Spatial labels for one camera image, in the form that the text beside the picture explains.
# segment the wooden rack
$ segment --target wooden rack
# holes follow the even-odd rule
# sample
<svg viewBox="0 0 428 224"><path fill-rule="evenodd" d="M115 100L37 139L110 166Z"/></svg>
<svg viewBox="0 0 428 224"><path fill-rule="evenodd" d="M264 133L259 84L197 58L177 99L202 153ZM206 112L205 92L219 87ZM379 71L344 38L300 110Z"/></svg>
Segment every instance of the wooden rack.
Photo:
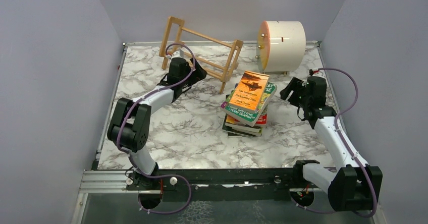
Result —
<svg viewBox="0 0 428 224"><path fill-rule="evenodd" d="M203 67L203 68L206 70L208 75L210 75L214 78L217 78L222 82L222 86L220 88L220 94L223 93L223 90L225 89L226 82L228 82L230 80L230 78L232 77L233 70L238 67L238 56L239 56L239 53L241 52L243 41L235 40L232 44L229 44L229 43L214 39L212 37L209 37L209 36L200 34L196 31L185 28L184 27L184 20L170 16L170 17L168 17L168 24L167 24L167 27L165 29L164 38L162 40L162 44L160 45L160 50L159 50L159 57L164 58L164 61L162 63L162 69L163 70L165 70L167 68L167 64L168 64L168 58L166 57L165 49L167 47L168 37L170 35L172 24L178 25L177 34L176 34L176 37L174 40L175 43L184 44L182 41L180 41L180 37L181 37L181 33L183 31L185 31L185 32L191 33L193 35L202 37L204 39L213 41L213 42L218 43L220 45L226 46L226 47L231 49L225 66L215 64L213 62L210 62L206 59L202 59L200 57L195 57L196 60L198 60L199 62L203 62L205 64L208 64L208 65L214 67L214 70L208 69L206 67ZM172 54L176 50L178 50L178 48L179 48L179 46L175 45L175 46L173 46L172 50L168 51L168 53ZM188 52L184 52L184 55L191 57L190 53L188 53Z"/></svg>

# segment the orange book cover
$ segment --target orange book cover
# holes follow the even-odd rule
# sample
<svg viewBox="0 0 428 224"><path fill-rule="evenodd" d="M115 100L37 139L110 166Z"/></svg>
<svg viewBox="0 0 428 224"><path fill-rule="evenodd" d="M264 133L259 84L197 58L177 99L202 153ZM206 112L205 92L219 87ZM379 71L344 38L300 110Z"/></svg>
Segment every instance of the orange book cover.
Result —
<svg viewBox="0 0 428 224"><path fill-rule="evenodd" d="M267 74L245 71L229 103L255 113L268 79Z"/></svg>

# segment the white cylinder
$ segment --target white cylinder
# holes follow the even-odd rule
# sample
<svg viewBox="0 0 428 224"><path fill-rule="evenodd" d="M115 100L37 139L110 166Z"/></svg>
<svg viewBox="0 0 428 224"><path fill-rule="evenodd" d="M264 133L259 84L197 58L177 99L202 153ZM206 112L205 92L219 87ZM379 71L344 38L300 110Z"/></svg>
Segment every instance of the white cylinder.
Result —
<svg viewBox="0 0 428 224"><path fill-rule="evenodd" d="M306 35L298 21L264 21L257 38L260 71L289 72L303 60Z"/></svg>

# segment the table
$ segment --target table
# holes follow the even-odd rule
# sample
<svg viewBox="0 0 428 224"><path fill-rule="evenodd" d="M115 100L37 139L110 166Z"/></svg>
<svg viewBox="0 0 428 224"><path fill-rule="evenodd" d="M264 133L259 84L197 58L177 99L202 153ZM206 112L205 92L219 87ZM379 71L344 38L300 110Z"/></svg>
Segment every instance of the table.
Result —
<svg viewBox="0 0 428 224"><path fill-rule="evenodd" d="M229 53L223 46L190 48L195 55L217 64L224 64ZM113 109L119 98L143 95L167 73L161 69L162 58L158 51L158 46L128 47ZM306 80L309 69L322 67L315 45L306 46L302 64L289 76L270 76L270 82L275 83L278 90L268 105L268 123L261 137L229 138L222 130L225 114L219 106L245 70L258 71L255 53L254 44L244 45L238 60L239 67L226 84L223 94L218 94L221 82L207 76L174 103L151 116L146 145L161 169L292 167L296 160L301 159L315 159L323 166L334 166L330 154L309 123L302 122L297 117L297 108L279 97L292 77ZM323 72L318 76L325 77ZM336 107L329 87L327 104ZM127 156L105 137L98 169L130 167Z"/></svg>

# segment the marble surface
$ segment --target marble surface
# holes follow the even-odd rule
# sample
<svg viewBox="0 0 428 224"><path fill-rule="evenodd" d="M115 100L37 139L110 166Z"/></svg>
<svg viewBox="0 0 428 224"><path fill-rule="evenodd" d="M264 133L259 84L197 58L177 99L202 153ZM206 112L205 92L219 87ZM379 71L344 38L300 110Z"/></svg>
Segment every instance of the marble surface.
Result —
<svg viewBox="0 0 428 224"><path fill-rule="evenodd" d="M191 46L196 55L225 64L229 50L223 46ZM167 71L161 69L158 46L129 47L122 69L115 102L121 97L134 98L150 91ZM261 137L229 138L222 130L225 114L220 104L239 81L245 70L258 71L255 45L243 47L239 67L219 94L220 81L207 76L174 103L151 116L147 147L163 169L217 169L291 167L296 160L316 159L324 166L334 166L327 149L308 122L297 117L297 108L279 97L292 77L305 80L309 69L322 67L315 46L307 46L300 67L289 76L271 75L278 90L268 105L267 126ZM328 105L334 106L328 88ZM104 140L99 170L127 169L125 154L113 142Z"/></svg>

